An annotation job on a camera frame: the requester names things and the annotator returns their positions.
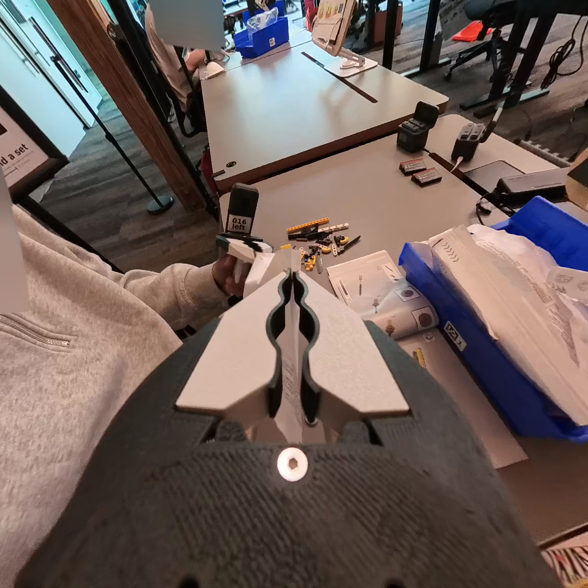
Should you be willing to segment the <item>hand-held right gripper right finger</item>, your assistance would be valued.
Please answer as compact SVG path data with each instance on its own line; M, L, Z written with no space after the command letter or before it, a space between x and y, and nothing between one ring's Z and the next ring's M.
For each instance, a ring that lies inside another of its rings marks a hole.
M300 401L306 422L340 434L349 422L409 413L368 324L320 284L295 274L301 352Z

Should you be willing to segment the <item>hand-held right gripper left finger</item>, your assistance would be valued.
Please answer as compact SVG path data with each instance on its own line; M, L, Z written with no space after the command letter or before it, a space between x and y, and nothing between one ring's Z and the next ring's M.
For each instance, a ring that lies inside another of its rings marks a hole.
M286 269L220 318L176 400L179 410L239 422L274 418L282 400L282 350L292 291Z

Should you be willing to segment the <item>large printed paper lego bag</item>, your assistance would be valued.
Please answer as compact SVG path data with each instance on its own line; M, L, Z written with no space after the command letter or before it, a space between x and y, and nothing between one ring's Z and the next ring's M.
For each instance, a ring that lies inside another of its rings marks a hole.
M270 281L285 269L298 269L300 254L293 249L256 255L245 283L245 296ZM282 350L282 399L275 417L266 417L247 431L257 442L324 443L326 434L321 423L310 426L305 421L300 403L301 344L305 339L299 330L299 308L293 300L285 307L285 329L277 338Z

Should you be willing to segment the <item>blue storage bin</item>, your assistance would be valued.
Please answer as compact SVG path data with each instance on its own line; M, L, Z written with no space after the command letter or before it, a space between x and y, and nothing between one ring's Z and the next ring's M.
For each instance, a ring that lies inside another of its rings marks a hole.
M254 21L264 26L246 24L245 29L233 35L235 50L243 59L256 59L289 41L289 21L281 7L256 14Z
M524 236L558 262L572 269L587 269L586 213L571 215L564 208L535 197L513 217L492 225L498 232ZM408 281L433 304L439 316L436 353L425 353L430 373L445 387L450 381L463 379L463 386L473 389L474 401L482 410L490 406L490 416L504 420L515 435L587 443L587 426L572 423L555 404L526 379L503 355L490 336L483 332L472 312L463 309L446 280L432 268L425 244L406 243L399 264Z

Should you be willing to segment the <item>heap of white paper bags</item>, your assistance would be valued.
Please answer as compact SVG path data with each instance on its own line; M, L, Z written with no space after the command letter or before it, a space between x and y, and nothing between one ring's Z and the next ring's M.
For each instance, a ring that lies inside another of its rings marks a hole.
M433 267L491 340L579 426L587 425L587 272L523 236L473 224L428 240Z

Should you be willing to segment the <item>person's left forearm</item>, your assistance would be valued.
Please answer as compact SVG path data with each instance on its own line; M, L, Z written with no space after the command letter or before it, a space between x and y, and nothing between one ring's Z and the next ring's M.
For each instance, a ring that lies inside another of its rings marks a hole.
M196 267L175 263L161 272L134 269L111 272L109 278L155 311L166 323L179 329L205 314L223 310L229 295L214 277L214 264Z

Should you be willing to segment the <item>long yellow lego beam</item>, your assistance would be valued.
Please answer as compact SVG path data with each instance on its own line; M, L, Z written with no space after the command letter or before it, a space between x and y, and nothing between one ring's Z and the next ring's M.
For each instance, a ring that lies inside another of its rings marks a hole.
M315 220L313 222L307 222L304 224L292 226L287 229L287 233L290 235L290 234L294 234L294 233L312 232L312 231L317 230L319 227L326 225L329 222L329 220L330 219L328 217L324 217L324 218Z

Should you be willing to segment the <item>pile of small lego pieces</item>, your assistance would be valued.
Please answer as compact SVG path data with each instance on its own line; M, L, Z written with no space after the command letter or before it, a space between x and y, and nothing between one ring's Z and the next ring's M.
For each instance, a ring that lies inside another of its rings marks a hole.
M314 269L318 273L323 271L322 258L332 255L333 258L341 256L358 244L361 236L352 239L344 233L345 231L333 232L331 234L319 232L319 228L307 233L294 233L288 235L289 242L280 249L293 249L300 255L300 263L305 271Z

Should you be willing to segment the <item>lego instruction booklet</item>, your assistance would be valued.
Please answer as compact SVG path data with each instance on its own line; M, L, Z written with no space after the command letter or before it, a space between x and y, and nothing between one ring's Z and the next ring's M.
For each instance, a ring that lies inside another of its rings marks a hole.
M327 273L340 300L395 340L451 395L495 469L528 459L445 340L433 305L408 283L386 251L332 266Z

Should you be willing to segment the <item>person's left hand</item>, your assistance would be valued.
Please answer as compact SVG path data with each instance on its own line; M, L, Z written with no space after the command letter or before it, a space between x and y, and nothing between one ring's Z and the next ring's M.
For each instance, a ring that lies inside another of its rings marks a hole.
M243 297L245 283L237 282L233 273L237 258L230 254L222 254L212 265L212 276L217 287L228 297Z

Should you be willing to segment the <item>wooden pillar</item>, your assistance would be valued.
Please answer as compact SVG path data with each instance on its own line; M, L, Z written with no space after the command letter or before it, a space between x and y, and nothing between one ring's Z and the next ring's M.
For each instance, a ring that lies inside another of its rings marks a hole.
M158 114L108 33L99 1L48 1L74 44L149 154L168 187L187 210L204 209L203 188L163 114Z

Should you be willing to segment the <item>black battery charger case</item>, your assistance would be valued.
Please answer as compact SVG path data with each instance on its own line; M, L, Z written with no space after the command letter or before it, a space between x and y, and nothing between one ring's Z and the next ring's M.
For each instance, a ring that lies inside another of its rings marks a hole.
M429 131L435 127L439 114L438 106L419 101L414 115L398 128L397 147L408 153L424 150Z

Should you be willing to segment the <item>framed sign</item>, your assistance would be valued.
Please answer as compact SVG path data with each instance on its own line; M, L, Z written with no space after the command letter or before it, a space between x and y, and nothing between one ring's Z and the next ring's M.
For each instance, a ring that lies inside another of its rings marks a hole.
M1 168L13 203L69 164L11 95L1 88Z

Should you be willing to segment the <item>small black battery charger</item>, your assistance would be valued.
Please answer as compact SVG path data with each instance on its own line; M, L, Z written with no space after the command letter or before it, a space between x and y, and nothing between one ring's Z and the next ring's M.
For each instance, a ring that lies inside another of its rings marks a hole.
M451 160L462 163L473 159L478 145L483 142L486 126L482 123L469 122L458 133L455 140Z

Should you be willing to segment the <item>black power adapter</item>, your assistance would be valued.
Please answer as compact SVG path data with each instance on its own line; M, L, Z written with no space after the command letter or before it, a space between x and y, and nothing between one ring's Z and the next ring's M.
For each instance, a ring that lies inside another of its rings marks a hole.
M525 173L501 178L494 194L503 202L528 202L541 196L550 202L565 201L567 172L564 168Z

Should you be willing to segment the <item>grey power strip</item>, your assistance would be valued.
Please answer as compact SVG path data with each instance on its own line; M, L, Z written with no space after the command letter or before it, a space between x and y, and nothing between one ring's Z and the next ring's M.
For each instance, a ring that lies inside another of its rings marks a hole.
M528 151L533 155L536 155L539 158L548 161L549 163L557 166L558 168L569 168L575 165L574 162L570 161L567 158L564 158L561 154L548 149L541 143L538 143L532 139L518 139L516 141L516 144L525 151Z

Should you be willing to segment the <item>zebra striped sticker sheet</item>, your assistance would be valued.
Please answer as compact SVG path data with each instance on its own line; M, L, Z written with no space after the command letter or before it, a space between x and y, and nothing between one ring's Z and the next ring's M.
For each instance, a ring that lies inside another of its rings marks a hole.
M587 587L587 545L548 548L541 555L562 587Z

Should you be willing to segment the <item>black stanchion post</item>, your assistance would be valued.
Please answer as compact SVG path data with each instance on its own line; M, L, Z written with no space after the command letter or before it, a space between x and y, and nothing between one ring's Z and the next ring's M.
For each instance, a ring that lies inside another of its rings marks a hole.
M167 196L167 195L158 196L153 191L153 189L151 188L151 186L144 179L144 177L139 172L139 170L134 165L134 163L131 161L131 159L128 157L128 155L126 154L126 152L122 149L122 147L119 144L119 142L112 135L112 133L109 131L109 129L105 126L104 122L100 119L100 117L98 116L97 112L95 112L93 110L92 106L90 106L89 102L85 99L85 97L83 96L82 92L80 92L80 90L77 87L77 83L70 76L70 74L66 71L66 68L64 67L63 59L60 58L59 56L55 56L55 55L51 56L50 59L51 59L51 62L54 64L55 68L62 75L62 77L67 81L67 83L69 84L69 86L71 87L71 89L73 90L73 92L76 94L76 96L82 102L82 104L84 105L84 107L92 115L94 121L98 124L99 128L104 133L106 140L119 153L119 155L122 157L123 161L127 164L128 168L135 175L135 177L141 183L141 185L143 186L143 188L145 189L145 191L151 197L152 201L147 205L147 211L148 211L148 213L150 215L159 215L159 214L162 214L162 213L167 212L168 210L170 210L173 207L174 203L175 203L174 198L172 196Z

